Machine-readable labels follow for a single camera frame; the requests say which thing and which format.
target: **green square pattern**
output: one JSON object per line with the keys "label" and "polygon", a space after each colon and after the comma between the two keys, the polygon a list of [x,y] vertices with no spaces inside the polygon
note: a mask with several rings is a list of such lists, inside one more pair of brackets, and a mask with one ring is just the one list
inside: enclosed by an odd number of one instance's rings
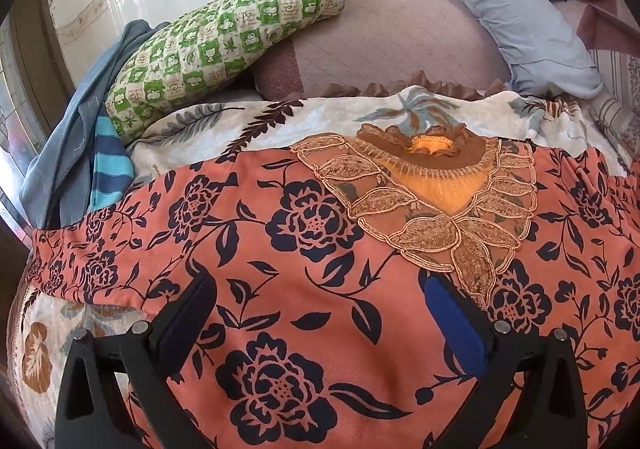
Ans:
{"label": "green square pattern", "polygon": [[180,105],[228,83],[276,42],[345,0],[214,0],[147,40],[122,67],[105,102],[128,144]]}

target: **silver rivet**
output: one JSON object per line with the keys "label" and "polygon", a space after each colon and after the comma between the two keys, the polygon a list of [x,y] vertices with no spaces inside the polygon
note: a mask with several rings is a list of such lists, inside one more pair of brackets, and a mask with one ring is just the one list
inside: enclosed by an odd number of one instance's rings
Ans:
{"label": "silver rivet", "polygon": [[567,335],[567,333],[562,330],[562,328],[556,328],[554,330],[554,337],[559,341],[565,341],[569,338],[569,335]]}
{"label": "silver rivet", "polygon": [[511,325],[507,321],[495,321],[494,328],[499,334],[508,334],[511,331]]}
{"label": "silver rivet", "polygon": [[149,323],[146,321],[137,321],[131,327],[131,331],[136,335],[143,334],[147,330],[149,330]]}
{"label": "silver rivet", "polygon": [[86,328],[76,328],[74,330],[74,334],[73,334],[74,335],[74,340],[75,341],[81,341],[88,334],[89,334],[89,330],[87,330]]}

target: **gray pillow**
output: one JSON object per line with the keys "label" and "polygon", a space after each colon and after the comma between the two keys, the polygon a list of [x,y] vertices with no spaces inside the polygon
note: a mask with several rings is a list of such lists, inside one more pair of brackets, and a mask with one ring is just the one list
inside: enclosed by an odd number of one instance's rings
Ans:
{"label": "gray pillow", "polygon": [[462,0],[494,38],[523,95],[593,98],[602,79],[584,44],[548,0]]}

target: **orange floral dress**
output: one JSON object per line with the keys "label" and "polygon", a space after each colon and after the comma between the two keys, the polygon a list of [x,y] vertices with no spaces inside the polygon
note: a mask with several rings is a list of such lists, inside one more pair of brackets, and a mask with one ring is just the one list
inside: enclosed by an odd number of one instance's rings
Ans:
{"label": "orange floral dress", "polygon": [[640,384],[638,220],[637,174],[610,177],[597,150],[364,125],[185,166],[34,231],[28,273],[149,317],[210,275],[216,307],[168,381],[180,405],[214,447],[337,449],[429,447],[473,388],[425,304],[445,273],[492,321],[568,333],[596,448]]}

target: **bed sheet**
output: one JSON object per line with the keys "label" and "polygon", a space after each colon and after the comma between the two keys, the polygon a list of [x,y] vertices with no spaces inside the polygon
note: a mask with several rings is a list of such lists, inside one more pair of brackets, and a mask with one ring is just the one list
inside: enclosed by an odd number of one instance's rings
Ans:
{"label": "bed sheet", "polygon": [[[179,166],[243,150],[284,147],[310,134],[354,134],[362,124],[397,125],[405,134],[430,125],[466,124],[474,133],[556,146],[577,156],[588,146],[603,152],[609,172],[625,175],[616,152],[575,101],[546,101],[500,92],[469,102],[409,86],[387,97],[310,98],[208,102],[176,111],[149,127],[129,152],[142,185]],[[10,354],[23,415],[43,447],[51,447],[60,378],[71,333],[123,333],[142,313],[118,307],[73,304],[28,288],[14,323]],[[126,378],[120,380],[126,389]]]}

